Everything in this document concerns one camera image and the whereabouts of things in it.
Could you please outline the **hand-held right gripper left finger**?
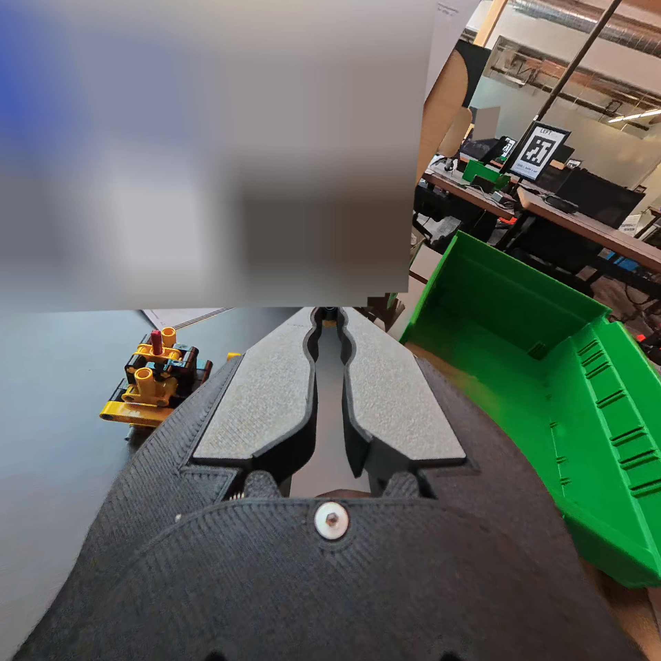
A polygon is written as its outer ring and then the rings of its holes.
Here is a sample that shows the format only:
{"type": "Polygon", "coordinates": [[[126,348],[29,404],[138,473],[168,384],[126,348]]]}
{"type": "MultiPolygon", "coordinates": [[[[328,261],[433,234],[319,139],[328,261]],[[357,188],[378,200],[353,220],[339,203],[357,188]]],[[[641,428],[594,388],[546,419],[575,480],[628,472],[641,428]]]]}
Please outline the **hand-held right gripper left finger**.
{"type": "Polygon", "coordinates": [[[194,464],[266,471],[280,484],[311,458],[317,428],[317,308],[246,351],[207,415],[194,464]]]}

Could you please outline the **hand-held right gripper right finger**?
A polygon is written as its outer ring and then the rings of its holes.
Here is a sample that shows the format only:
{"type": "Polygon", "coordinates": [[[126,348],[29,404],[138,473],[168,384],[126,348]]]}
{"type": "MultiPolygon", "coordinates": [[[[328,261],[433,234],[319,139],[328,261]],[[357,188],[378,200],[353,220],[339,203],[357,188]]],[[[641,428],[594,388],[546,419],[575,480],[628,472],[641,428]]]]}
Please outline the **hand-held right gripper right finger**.
{"type": "Polygon", "coordinates": [[[354,308],[337,309],[344,444],[354,476],[467,461],[414,354],[354,308]]]}

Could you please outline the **yellow and black lego model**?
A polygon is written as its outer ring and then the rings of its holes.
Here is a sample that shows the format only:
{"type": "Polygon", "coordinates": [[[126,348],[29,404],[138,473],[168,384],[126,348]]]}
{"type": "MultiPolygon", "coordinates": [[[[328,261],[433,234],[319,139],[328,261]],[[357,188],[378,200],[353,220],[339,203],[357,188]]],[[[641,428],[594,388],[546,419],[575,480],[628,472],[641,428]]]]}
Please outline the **yellow and black lego model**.
{"type": "Polygon", "coordinates": [[[138,343],[99,417],[128,425],[125,439],[137,445],[209,380],[212,368],[198,348],[178,342],[175,328],[155,329],[138,343]]]}

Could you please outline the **green plastic bin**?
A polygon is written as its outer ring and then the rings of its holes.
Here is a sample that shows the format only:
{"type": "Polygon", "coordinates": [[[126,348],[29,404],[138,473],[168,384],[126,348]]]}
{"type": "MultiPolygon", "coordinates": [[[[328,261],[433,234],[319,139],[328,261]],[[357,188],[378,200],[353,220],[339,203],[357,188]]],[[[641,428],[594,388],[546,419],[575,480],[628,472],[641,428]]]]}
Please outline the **green plastic bin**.
{"type": "Polygon", "coordinates": [[[401,335],[516,443],[579,553],[660,587],[660,376],[610,310],[458,232],[401,335]]]}

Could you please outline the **small green bin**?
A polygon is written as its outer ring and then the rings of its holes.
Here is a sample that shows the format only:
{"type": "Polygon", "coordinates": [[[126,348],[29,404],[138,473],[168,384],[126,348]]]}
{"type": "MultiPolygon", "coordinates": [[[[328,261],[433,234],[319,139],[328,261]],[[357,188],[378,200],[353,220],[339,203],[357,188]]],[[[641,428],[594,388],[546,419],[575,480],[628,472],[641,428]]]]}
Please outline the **small green bin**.
{"type": "Polygon", "coordinates": [[[499,171],[487,167],[481,161],[472,159],[465,164],[461,178],[471,184],[476,177],[491,182],[495,190],[503,189],[511,180],[510,175],[501,174],[499,171]]]}

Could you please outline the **wooden background desk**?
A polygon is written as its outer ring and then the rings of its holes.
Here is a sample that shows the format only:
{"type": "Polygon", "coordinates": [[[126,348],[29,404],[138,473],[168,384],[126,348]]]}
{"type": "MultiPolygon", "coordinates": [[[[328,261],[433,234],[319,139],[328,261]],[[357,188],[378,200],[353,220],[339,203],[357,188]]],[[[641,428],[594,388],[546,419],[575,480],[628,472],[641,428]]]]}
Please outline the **wooden background desk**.
{"type": "MultiPolygon", "coordinates": [[[[453,175],[446,176],[433,170],[426,170],[422,178],[427,183],[456,195],[489,213],[501,214],[505,211],[504,207],[496,203],[490,196],[481,194],[470,186],[460,185],[459,179],[453,175]]],[[[569,230],[574,235],[582,236],[624,258],[634,260],[651,272],[660,273],[660,250],[656,247],[618,229],[606,226],[582,213],[559,211],[546,203],[543,197],[526,188],[518,189],[517,197],[526,216],[545,219],[569,230]]]]}

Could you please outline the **black computer monitor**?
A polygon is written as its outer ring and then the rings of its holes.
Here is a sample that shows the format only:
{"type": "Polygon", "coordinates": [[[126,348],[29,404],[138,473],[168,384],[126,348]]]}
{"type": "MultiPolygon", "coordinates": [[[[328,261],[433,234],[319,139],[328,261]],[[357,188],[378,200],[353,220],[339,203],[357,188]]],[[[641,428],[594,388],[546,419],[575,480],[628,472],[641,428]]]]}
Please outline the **black computer monitor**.
{"type": "Polygon", "coordinates": [[[645,196],[644,192],[617,185],[583,168],[571,170],[555,194],[574,203],[585,216],[615,229],[645,196]]]}

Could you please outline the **black and white tag board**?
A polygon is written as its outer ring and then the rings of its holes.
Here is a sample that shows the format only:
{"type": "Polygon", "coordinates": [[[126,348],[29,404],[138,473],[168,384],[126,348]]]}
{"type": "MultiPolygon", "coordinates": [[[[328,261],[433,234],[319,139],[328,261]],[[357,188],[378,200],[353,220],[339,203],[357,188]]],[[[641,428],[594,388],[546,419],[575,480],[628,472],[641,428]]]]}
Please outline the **black and white tag board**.
{"type": "Polygon", "coordinates": [[[501,172],[535,182],[546,170],[571,131],[534,121],[514,147],[501,172]]]}

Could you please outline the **wooden display board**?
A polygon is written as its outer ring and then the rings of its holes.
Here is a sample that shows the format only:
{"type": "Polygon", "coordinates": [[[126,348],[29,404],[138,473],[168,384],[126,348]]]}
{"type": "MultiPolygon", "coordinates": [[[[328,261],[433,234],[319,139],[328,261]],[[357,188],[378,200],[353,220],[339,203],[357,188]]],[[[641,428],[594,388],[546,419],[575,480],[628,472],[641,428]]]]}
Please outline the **wooden display board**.
{"type": "Polygon", "coordinates": [[[417,186],[462,107],[468,84],[465,60],[453,49],[424,103],[414,186],[417,186]]]}

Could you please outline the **dark metal pole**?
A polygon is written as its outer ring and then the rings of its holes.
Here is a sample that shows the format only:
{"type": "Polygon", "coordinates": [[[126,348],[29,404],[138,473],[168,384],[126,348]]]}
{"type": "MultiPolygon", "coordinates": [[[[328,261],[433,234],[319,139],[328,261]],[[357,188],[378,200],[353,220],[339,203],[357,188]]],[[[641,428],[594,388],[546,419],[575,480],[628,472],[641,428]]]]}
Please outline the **dark metal pole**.
{"type": "Polygon", "coordinates": [[[534,122],[541,121],[544,118],[544,116],[548,113],[548,111],[550,110],[551,106],[553,105],[557,97],[563,91],[567,82],[569,82],[569,80],[571,79],[576,68],[582,63],[585,54],[589,51],[592,44],[599,37],[601,31],[607,25],[610,18],[616,13],[616,10],[619,8],[619,5],[622,2],[623,1],[612,1],[604,10],[604,12],[601,14],[599,19],[595,23],[594,27],[591,29],[585,42],[583,43],[579,51],[575,54],[571,62],[568,64],[565,72],[561,75],[557,84],[553,87],[548,99],[543,103],[537,114],[534,116],[533,118],[534,122]]]}

